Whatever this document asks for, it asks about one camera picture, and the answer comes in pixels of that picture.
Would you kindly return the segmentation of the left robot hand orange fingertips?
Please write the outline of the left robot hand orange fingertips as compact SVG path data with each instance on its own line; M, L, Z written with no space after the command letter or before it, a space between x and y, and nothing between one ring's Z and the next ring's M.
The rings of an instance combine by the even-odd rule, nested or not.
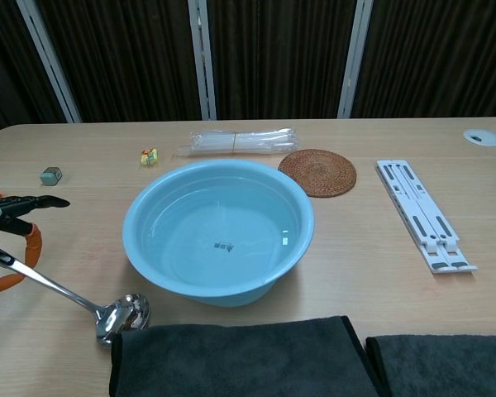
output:
M34 268L41 256L42 237L38 226L33 222L20 219L38 208L66 208L68 200L52 195L42 196L2 196L0 198L0 231L24 237L26 240L24 264ZM0 292L19 284L24 275L5 275L0 277Z

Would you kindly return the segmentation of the metal spoon black handle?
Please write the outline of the metal spoon black handle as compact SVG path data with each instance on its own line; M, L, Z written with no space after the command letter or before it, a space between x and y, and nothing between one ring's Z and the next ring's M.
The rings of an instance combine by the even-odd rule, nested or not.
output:
M2 249L0 266L24 275L88 310L94 318L96 340L103 347L110 347L116 335L122 332L143 330L149 325L150 307L143 294L125 294L109 305L99 306L38 273Z

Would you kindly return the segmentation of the light blue bowl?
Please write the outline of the light blue bowl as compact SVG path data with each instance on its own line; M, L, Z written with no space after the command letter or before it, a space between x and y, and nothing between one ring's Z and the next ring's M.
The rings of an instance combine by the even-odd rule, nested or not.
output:
M249 160L204 160L136 196L122 243L153 285L235 308L261 299L301 261L314 228L309 197L286 174Z

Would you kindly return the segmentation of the small green box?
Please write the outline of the small green box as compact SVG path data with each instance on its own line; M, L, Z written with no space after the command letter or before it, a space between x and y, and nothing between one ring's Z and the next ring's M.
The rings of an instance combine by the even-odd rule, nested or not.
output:
M55 186L62 179L62 170L57 166L47 167L40 174L41 184L44 186Z

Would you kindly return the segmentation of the clear pack of straws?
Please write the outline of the clear pack of straws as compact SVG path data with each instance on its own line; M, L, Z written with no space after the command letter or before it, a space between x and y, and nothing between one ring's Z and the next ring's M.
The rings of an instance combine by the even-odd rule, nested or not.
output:
M298 149L294 128L234 132L202 130L190 134L190 143L177 149L179 156L289 153Z

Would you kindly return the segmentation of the large dark grey towel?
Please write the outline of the large dark grey towel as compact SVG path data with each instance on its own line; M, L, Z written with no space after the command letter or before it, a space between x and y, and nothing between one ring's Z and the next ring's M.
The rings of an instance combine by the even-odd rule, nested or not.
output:
M110 397L385 397L346 316L124 332Z

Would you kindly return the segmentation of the round woven brown coaster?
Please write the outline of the round woven brown coaster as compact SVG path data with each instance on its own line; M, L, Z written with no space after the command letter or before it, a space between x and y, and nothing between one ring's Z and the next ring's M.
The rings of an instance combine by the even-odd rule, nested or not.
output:
M357 181L353 164L344 156L305 149L285 156L278 170L293 179L309 197L331 198L350 191Z

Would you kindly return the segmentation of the white folding laptop stand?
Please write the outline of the white folding laptop stand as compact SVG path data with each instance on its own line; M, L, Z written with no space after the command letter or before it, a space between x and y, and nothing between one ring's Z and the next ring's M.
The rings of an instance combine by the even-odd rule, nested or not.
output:
M463 255L454 228L407 161L379 160L376 170L432 273L472 273L478 270Z

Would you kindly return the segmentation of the small dark grey towel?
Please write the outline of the small dark grey towel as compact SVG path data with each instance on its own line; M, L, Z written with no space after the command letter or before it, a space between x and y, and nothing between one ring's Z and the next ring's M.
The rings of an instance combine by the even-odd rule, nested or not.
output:
M496 397L496 336L369 337L366 351L388 397Z

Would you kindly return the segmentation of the grey partition post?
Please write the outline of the grey partition post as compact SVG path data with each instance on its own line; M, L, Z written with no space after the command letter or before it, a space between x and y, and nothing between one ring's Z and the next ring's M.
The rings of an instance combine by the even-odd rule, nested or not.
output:
M207 0L187 0L198 96L203 120L217 120Z
M16 0L16 3L66 122L81 123L83 120L78 106L45 27L36 0Z
M355 15L337 111L338 118L351 117L373 6L374 0L356 1Z

